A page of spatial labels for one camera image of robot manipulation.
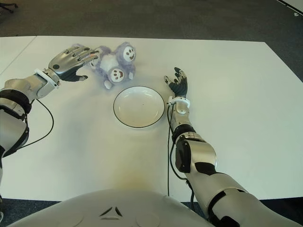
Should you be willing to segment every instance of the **black cable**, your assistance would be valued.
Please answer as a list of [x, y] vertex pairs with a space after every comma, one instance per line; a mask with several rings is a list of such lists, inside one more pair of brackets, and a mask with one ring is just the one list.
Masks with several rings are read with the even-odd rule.
[[[170, 129], [170, 130], [169, 130], [169, 137], [170, 137], [170, 131], [171, 131], [171, 133], [173, 133], [172, 127], [171, 127], [171, 120], [172, 120], [172, 114], [173, 114], [173, 110], [174, 110], [174, 105], [175, 105], [175, 104], [172, 105], [172, 111], [171, 111], [170, 118], [169, 118], [169, 106], [168, 106], [168, 108], [167, 108], [167, 120], [168, 120], [168, 122], [169, 122], [169, 129]], [[173, 166], [173, 164], [172, 164], [172, 152], [173, 152], [173, 150], [174, 150], [174, 147], [175, 147], [175, 143], [172, 144], [172, 147], [171, 147], [171, 150], [170, 150], [170, 153], [169, 153], [169, 163], [170, 163], [171, 169], [172, 169], [172, 171], [174, 172], [174, 174], [177, 176], [177, 178], [179, 178], [180, 180], [187, 180], [186, 178], [180, 177], [180, 176], [177, 174], [177, 172], [175, 171], [175, 168], [174, 168], [174, 166]], [[169, 151], [169, 138], [168, 138], [167, 149], [168, 149], [168, 151]]]
[[36, 142], [38, 142], [38, 141], [44, 139], [44, 138], [47, 137], [47, 136], [51, 133], [51, 131], [53, 130], [54, 119], [53, 119], [53, 115], [52, 115], [51, 111], [50, 111], [43, 103], [41, 103], [38, 99], [37, 99], [37, 101], [38, 101], [42, 106], [44, 106], [44, 108], [49, 112], [49, 114], [50, 114], [50, 116], [51, 116], [51, 118], [52, 118], [52, 127], [51, 127], [50, 131], [49, 131], [45, 136], [41, 137], [40, 139], [38, 139], [38, 140], [36, 140], [36, 141], [34, 141], [34, 142], [31, 142], [31, 143], [29, 143], [29, 144], [24, 145], [24, 146], [20, 147], [19, 149], [25, 148], [25, 147], [27, 147], [27, 146], [29, 146], [29, 145], [32, 145], [32, 144], [34, 144], [34, 143], [36, 143]]
[[[169, 121], [169, 107], [167, 107], [167, 119]], [[170, 130], [171, 130], [171, 126], [169, 124], [169, 137], [167, 140], [167, 195], [169, 196], [169, 138], [170, 138]]]
[[[173, 133], [173, 130], [172, 130], [172, 127], [171, 127], [171, 120], [172, 120], [172, 114], [173, 114], [173, 108], [174, 108], [174, 105], [172, 105], [172, 111], [171, 111], [171, 115], [170, 115], [170, 118], [169, 118], [169, 107], [167, 108], [167, 120], [169, 122], [169, 137], [170, 137], [170, 131], [171, 133]], [[168, 137], [168, 141], [167, 141], [167, 151], [169, 152], [169, 137]], [[195, 206], [194, 206], [194, 196], [195, 196], [195, 193], [194, 193], [194, 190], [189, 182], [189, 180], [187, 178], [184, 178], [184, 177], [181, 177], [177, 174], [177, 172], [175, 171], [175, 168], [172, 164], [172, 152], [174, 150], [174, 147], [175, 147], [175, 143], [172, 144], [172, 147], [171, 147], [171, 150], [170, 150], [170, 153], [169, 153], [169, 163], [170, 163], [170, 166], [171, 166], [171, 169], [172, 171], [174, 172], [174, 174], [177, 176], [177, 178], [179, 178], [180, 180], [184, 180], [186, 181], [186, 184], [189, 186], [190, 190], [191, 190], [191, 196], [190, 196], [190, 207], [191, 209], [195, 212], [196, 209], [195, 209]], [[167, 164], [167, 192], [168, 192], [168, 196], [169, 196], [169, 164]]]
[[195, 206], [194, 206], [194, 196], [195, 196], [195, 193], [194, 193], [194, 189], [192, 188], [189, 180], [186, 180], [186, 184], [189, 186], [190, 190], [191, 190], [191, 196], [190, 196], [190, 208], [195, 212], [196, 209], [195, 209]]

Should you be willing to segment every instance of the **stuffed toy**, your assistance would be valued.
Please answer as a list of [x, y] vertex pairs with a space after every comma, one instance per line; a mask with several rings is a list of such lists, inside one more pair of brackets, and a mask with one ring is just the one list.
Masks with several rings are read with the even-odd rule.
[[113, 85], [133, 79], [136, 50], [128, 42], [122, 43], [115, 51], [106, 46], [95, 49], [97, 59], [90, 62], [91, 68], [100, 75], [104, 86], [109, 90]]

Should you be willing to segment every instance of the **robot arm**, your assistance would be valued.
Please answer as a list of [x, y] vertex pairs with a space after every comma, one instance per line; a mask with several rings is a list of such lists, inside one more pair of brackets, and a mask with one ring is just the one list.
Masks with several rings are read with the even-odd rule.
[[172, 140], [176, 143], [176, 167], [190, 182], [208, 220], [217, 227], [299, 227], [264, 206], [227, 174], [218, 173], [213, 147], [198, 135], [189, 121], [185, 73], [175, 68], [176, 79], [165, 82], [175, 93], [170, 98]]
[[27, 114], [35, 99], [42, 98], [59, 87], [59, 80], [79, 81], [87, 76], [77, 76], [76, 71], [87, 62], [97, 58], [88, 47], [71, 47], [58, 54], [48, 69], [35, 70], [24, 79], [10, 79], [0, 90], [0, 182], [1, 159], [26, 143], [29, 134]]

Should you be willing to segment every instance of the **white table surface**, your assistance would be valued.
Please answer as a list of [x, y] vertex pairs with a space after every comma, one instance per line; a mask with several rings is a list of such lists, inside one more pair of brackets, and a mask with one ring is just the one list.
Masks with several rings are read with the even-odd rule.
[[[113, 101], [135, 85], [154, 88], [167, 100], [171, 92], [162, 78], [172, 76], [175, 66], [188, 76], [190, 120], [216, 150], [217, 171], [259, 199], [303, 196], [303, 84], [265, 43], [38, 36], [5, 70], [0, 85], [43, 69], [74, 43], [115, 49], [124, 41], [137, 50], [134, 81], [106, 91], [100, 78], [83, 68], [79, 74], [88, 80], [62, 82], [43, 98], [54, 130], [3, 159], [4, 198], [62, 201], [108, 188], [166, 194], [166, 116], [148, 128], [128, 128], [115, 118]], [[29, 142], [50, 125], [47, 111], [34, 102]], [[190, 190], [172, 172], [170, 193], [189, 201]]]
[[0, 75], [35, 37], [0, 37]]

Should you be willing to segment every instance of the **gray carpet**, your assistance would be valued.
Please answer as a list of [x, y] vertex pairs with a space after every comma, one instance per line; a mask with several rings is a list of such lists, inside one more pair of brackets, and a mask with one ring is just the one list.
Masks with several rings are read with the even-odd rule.
[[[303, 81], [303, 17], [275, 0], [1, 0], [12, 1], [14, 14], [0, 8], [0, 36], [262, 41]], [[54, 203], [6, 199], [0, 226]], [[303, 224], [302, 198], [263, 203]]]

